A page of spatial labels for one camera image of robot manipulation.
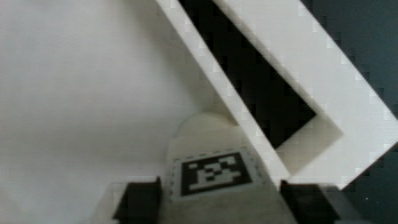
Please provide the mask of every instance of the white object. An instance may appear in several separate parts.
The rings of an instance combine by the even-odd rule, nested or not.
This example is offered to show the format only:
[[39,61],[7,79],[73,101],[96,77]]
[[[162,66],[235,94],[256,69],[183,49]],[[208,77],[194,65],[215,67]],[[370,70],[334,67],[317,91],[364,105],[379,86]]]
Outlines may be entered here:
[[398,140],[398,121],[301,0],[215,0],[317,117],[274,150],[178,0],[157,0],[276,184],[347,186]]

